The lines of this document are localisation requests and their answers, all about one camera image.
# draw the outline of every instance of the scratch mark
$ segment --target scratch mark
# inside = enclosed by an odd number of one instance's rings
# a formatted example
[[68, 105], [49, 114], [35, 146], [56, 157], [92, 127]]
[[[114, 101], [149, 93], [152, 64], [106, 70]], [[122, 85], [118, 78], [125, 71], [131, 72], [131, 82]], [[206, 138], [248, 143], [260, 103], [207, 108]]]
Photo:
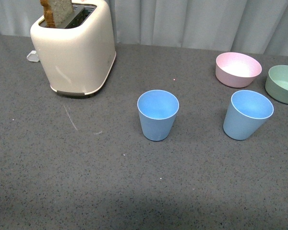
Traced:
[[71, 118], [71, 116], [69, 115], [69, 113], [67, 112], [67, 109], [66, 109], [65, 105], [63, 105], [63, 106], [64, 106], [64, 109], [65, 109], [65, 111], [66, 111], [66, 113], [67, 113], [67, 116], [68, 116], [68, 118], [70, 119], [73, 127], [78, 131], [77, 127], [76, 127], [75, 124], [72, 122], [72, 118]]
[[100, 131], [100, 132], [98, 132], [98, 133], [93, 133], [94, 135], [98, 135], [98, 134], [101, 134], [102, 133], [102, 131]]

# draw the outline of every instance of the cup rim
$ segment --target cup rim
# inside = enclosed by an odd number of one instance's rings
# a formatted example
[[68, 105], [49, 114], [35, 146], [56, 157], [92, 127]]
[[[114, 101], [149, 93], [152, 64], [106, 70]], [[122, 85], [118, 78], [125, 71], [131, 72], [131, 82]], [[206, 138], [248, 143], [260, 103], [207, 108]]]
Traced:
[[[233, 103], [233, 101], [232, 101], [234, 95], [237, 94], [237, 93], [240, 93], [240, 92], [242, 92], [242, 91], [252, 92], [252, 93], [255, 93], [255, 94], [257, 94], [257, 95], [265, 98], [265, 99], [268, 101], [268, 103], [271, 105], [271, 107], [272, 107], [272, 112], [270, 113], [270, 115], [268, 115], [268, 116], [266, 116], [266, 117], [252, 117], [252, 116], [249, 116], [249, 115], [246, 115], [246, 114], [242, 113], [242, 112], [234, 105], [234, 103]], [[268, 119], [268, 118], [269, 118], [270, 116], [272, 116], [273, 113], [274, 113], [274, 106], [273, 106], [272, 102], [271, 102], [266, 96], [264, 96], [264, 95], [262, 95], [261, 93], [258, 93], [258, 92], [256, 92], [256, 91], [253, 91], [253, 90], [239, 90], [239, 91], [234, 92], [234, 93], [232, 94], [231, 98], [230, 98], [230, 103], [231, 103], [232, 106], [236, 109], [236, 111], [238, 111], [240, 114], [242, 114], [243, 116], [249, 117], [249, 118], [251, 118], [251, 119], [255, 119], [255, 120], [265, 120], [265, 119]]]
[[[153, 92], [153, 91], [163, 91], [163, 92], [166, 92], [166, 93], [170, 94], [171, 96], [173, 96], [173, 97], [176, 99], [178, 106], [177, 106], [177, 110], [173, 113], [173, 115], [168, 116], [168, 117], [165, 117], [165, 118], [154, 118], [154, 117], [147, 116], [146, 114], [144, 114], [144, 113], [141, 111], [141, 109], [140, 109], [140, 107], [139, 107], [140, 98], [141, 98], [142, 96], [144, 96], [145, 94], [150, 93], [150, 92]], [[138, 101], [137, 101], [137, 107], [138, 107], [138, 110], [140, 111], [140, 113], [143, 114], [144, 116], [146, 116], [147, 118], [154, 119], [154, 120], [166, 120], [166, 119], [169, 119], [169, 118], [173, 117], [173, 116], [174, 116], [175, 114], [177, 114], [177, 112], [179, 111], [179, 106], [180, 106], [180, 104], [179, 104], [179, 101], [178, 101], [177, 97], [176, 97], [174, 94], [172, 94], [172, 93], [170, 93], [170, 92], [168, 92], [168, 91], [165, 91], [165, 90], [149, 90], [149, 91], [146, 91], [146, 92], [144, 92], [144, 93], [138, 98]]]

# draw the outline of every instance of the pink bowl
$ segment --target pink bowl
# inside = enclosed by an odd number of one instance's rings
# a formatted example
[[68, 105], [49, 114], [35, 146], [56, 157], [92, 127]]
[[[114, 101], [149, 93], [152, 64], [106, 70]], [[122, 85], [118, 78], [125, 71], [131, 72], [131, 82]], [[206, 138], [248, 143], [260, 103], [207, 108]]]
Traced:
[[216, 78], [233, 88], [248, 86], [261, 71], [260, 63], [245, 54], [228, 52], [216, 58]]

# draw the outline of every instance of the bowl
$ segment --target bowl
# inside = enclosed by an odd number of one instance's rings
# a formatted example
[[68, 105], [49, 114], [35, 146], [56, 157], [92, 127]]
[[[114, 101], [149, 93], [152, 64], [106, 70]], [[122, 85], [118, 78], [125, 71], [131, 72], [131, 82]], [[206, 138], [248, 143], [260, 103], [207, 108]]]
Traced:
[[261, 71], [260, 63], [245, 54], [227, 52], [216, 58], [216, 78], [229, 87], [244, 88], [251, 84]]
[[288, 104], [288, 66], [279, 65], [269, 69], [265, 90], [275, 100]]

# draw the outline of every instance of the toaster base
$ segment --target toaster base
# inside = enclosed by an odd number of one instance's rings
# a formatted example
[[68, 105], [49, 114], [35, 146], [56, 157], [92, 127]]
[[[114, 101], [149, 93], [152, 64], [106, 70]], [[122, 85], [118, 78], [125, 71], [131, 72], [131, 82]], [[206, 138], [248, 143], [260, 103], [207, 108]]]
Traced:
[[110, 73], [110, 71], [111, 71], [111, 69], [112, 69], [112, 66], [113, 66], [113, 64], [114, 64], [115, 58], [116, 58], [116, 51], [115, 51], [115, 53], [114, 53], [114, 58], [113, 58], [112, 63], [111, 63], [111, 65], [110, 65], [109, 71], [108, 71], [108, 73], [107, 73], [107, 75], [106, 75], [106, 77], [105, 77], [105, 80], [103, 81], [103, 83], [101, 84], [101, 86], [100, 86], [98, 89], [94, 90], [94, 91], [91, 91], [91, 92], [63, 92], [63, 91], [54, 89], [51, 85], [50, 85], [50, 88], [51, 88], [54, 92], [56, 92], [56, 93], [58, 93], [58, 94], [66, 95], [66, 96], [82, 97], [82, 96], [87, 96], [87, 95], [93, 94], [93, 93], [97, 92], [98, 90], [100, 90], [101, 87], [105, 84], [105, 82], [106, 82], [106, 80], [107, 80], [107, 78], [108, 78], [108, 76], [109, 76], [109, 73]]

